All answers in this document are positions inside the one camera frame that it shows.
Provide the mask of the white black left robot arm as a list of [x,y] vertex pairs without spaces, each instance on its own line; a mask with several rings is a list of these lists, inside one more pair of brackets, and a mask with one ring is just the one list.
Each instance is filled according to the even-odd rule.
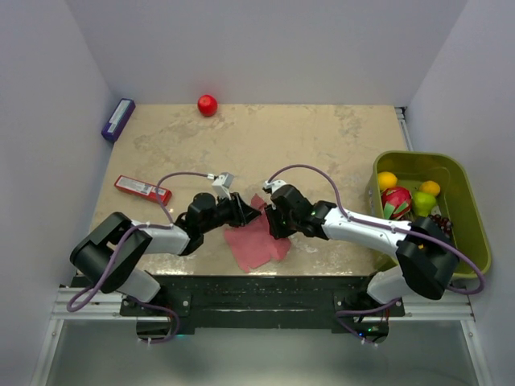
[[228,198],[199,193],[169,225],[140,223],[116,211],[72,250],[70,262],[93,291],[136,298],[148,315],[158,315],[166,308],[167,296],[155,278],[137,267],[143,255],[189,255],[204,243],[205,233],[225,225],[240,228],[260,215],[238,193]]

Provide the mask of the pink paper box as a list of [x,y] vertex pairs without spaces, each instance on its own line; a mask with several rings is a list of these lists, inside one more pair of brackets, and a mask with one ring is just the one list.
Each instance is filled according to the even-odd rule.
[[240,228],[228,228],[224,238],[239,268],[250,273],[270,261],[282,261],[290,251],[289,238],[274,239],[270,235],[270,226],[265,214],[266,203],[255,194],[251,207],[261,215],[250,224]]

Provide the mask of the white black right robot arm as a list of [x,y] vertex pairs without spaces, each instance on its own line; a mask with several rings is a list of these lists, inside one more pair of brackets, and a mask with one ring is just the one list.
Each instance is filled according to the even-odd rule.
[[452,243],[430,220],[390,221],[344,211],[335,203],[310,201],[294,186],[277,180],[265,182],[270,195],[266,207],[270,235],[287,238],[299,232],[306,237],[346,241],[383,253],[397,264],[379,271],[349,305],[358,303],[369,316],[378,315],[387,303],[407,294],[439,300],[459,264]]

